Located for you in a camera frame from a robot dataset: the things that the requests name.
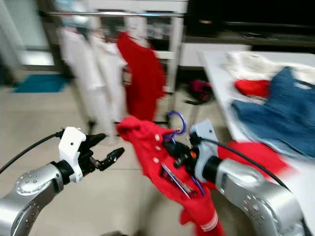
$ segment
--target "white stripe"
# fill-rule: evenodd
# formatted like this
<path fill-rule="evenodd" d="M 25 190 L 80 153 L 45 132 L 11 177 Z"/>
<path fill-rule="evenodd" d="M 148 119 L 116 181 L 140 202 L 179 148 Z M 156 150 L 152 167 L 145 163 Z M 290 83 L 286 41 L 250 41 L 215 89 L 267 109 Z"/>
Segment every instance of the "white stripe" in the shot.
<path fill-rule="evenodd" d="M 205 232 L 206 231 L 211 231 L 217 226 L 218 220 L 219 220 L 218 214 L 215 213 L 215 215 L 213 216 L 212 220 L 209 223 L 207 223 L 205 225 L 200 225 L 200 227 Z"/>

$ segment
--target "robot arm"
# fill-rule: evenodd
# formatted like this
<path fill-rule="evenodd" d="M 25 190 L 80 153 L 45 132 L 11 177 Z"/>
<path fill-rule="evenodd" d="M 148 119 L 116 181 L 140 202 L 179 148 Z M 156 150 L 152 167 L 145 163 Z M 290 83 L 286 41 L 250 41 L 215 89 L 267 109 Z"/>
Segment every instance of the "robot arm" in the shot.
<path fill-rule="evenodd" d="M 185 165 L 201 182 L 215 183 L 217 190 L 249 217 L 259 236 L 305 235 L 301 208 L 290 191 L 267 181 L 250 166 L 219 159 L 217 146 L 201 141 L 200 137 L 217 140 L 209 120 L 194 125 L 189 136 L 191 149 L 181 143 L 164 143 L 176 158 L 175 167 Z"/>
<path fill-rule="evenodd" d="M 77 183 L 95 169 L 105 170 L 123 154 L 121 147 L 95 160 L 90 150 L 104 134 L 85 135 L 79 129 L 67 127 L 59 144 L 60 161 L 21 175 L 13 189 L 0 199 L 0 236 L 27 236 L 40 211 L 63 190 L 70 181 Z"/>

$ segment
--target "floor mat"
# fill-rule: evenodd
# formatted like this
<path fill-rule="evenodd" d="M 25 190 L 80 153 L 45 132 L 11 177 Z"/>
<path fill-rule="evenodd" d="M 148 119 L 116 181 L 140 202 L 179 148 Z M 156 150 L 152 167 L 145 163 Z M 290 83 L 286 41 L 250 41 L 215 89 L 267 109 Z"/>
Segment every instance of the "floor mat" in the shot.
<path fill-rule="evenodd" d="M 13 92 L 60 92 L 67 82 L 58 74 L 29 75 Z"/>

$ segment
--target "blue denim garment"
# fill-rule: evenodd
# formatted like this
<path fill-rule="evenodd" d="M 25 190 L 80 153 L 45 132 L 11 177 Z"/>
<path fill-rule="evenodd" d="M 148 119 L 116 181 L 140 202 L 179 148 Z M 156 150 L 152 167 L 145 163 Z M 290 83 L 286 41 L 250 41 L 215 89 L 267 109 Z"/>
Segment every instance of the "blue denim garment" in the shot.
<path fill-rule="evenodd" d="M 276 151 L 315 160 L 315 87 L 294 78 L 285 67 L 271 81 L 265 104 L 234 100 L 232 108 L 245 134 Z"/>

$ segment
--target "red garment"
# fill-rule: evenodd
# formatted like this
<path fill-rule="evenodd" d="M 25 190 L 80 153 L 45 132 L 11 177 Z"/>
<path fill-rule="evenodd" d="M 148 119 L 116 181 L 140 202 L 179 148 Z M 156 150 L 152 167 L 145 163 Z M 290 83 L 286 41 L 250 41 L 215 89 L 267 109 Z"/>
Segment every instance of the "red garment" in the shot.
<path fill-rule="evenodd" d="M 281 173 L 287 172 L 287 171 L 293 171 L 292 167 L 285 162 L 282 161 L 279 154 L 277 154 L 274 150 L 272 150 L 270 147 L 266 146 L 262 143 L 253 143 L 253 142 L 244 142 L 244 143 L 238 143 L 236 141 L 232 141 L 227 143 L 227 145 L 242 154 L 248 156 L 250 159 L 256 161 L 263 167 L 265 167 L 267 170 L 271 171 L 275 175 L 279 175 Z M 268 175 L 263 172 L 261 169 L 259 169 L 257 166 L 251 164 L 247 160 L 243 159 L 239 155 L 223 148 L 218 147 L 218 156 L 221 159 L 232 159 L 239 163 L 252 166 L 259 172 L 261 172 L 265 177 L 268 177 Z"/>
<path fill-rule="evenodd" d="M 173 132 L 162 128 L 150 121 L 140 121 L 135 117 L 127 117 L 117 125 L 120 136 L 132 143 L 143 174 L 169 199 L 184 207 L 180 222 L 182 224 L 193 221 L 196 224 L 198 236 L 223 236 L 224 231 L 211 200 L 210 190 L 204 187 L 202 196 L 198 187 L 193 183 L 185 167 L 175 169 L 174 158 L 162 146 L 163 136 Z M 189 199 L 177 186 L 160 176 L 161 164 L 164 163 L 171 172 L 191 189 L 198 192 Z"/>
<path fill-rule="evenodd" d="M 118 36 L 117 46 L 128 63 L 132 78 L 126 88 L 126 103 L 130 115 L 153 120 L 157 99 L 164 96 L 165 74 L 150 48 L 133 42 L 126 32 Z"/>
<path fill-rule="evenodd" d="M 269 80 L 237 80 L 234 85 L 244 95 L 264 98 L 269 95 Z"/>

